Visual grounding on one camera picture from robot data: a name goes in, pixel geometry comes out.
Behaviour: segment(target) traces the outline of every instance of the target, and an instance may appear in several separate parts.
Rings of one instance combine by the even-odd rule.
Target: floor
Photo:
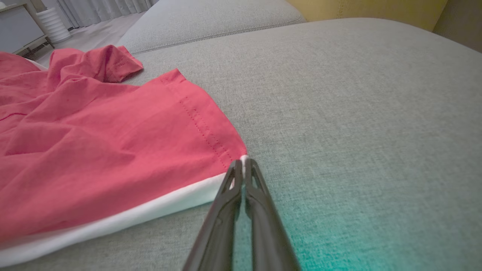
[[[88,27],[74,29],[70,32],[72,38],[54,44],[54,46],[56,49],[75,48],[85,52],[109,44],[115,45],[143,14],[144,13],[129,14]],[[53,51],[51,46],[40,49],[35,53],[35,61],[48,67],[50,55]]]

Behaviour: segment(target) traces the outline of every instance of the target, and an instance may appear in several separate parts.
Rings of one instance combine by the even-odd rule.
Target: gray upholstery
[[[132,54],[304,22],[284,0],[161,0],[121,38]]]
[[[216,101],[268,183],[305,270],[480,270],[482,54],[381,19],[340,19],[136,56]],[[209,206],[8,270],[178,270]],[[235,270],[251,269],[237,223]]]

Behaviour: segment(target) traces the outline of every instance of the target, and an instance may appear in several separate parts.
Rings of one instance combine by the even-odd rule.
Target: red fabric
[[[48,71],[0,53],[0,242],[120,213],[246,154],[178,70],[115,84],[141,69],[123,47],[56,50]]]

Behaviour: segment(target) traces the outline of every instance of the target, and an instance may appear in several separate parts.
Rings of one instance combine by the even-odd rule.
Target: white ribbed vase
[[[67,27],[62,23],[55,8],[49,8],[46,11],[39,12],[37,13],[37,16],[47,29],[47,35],[52,43],[59,43],[72,37],[68,32]]]

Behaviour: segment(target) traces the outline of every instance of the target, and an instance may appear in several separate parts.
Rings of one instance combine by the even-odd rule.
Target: gray curtain
[[[74,28],[148,10],[158,0],[57,0]]]

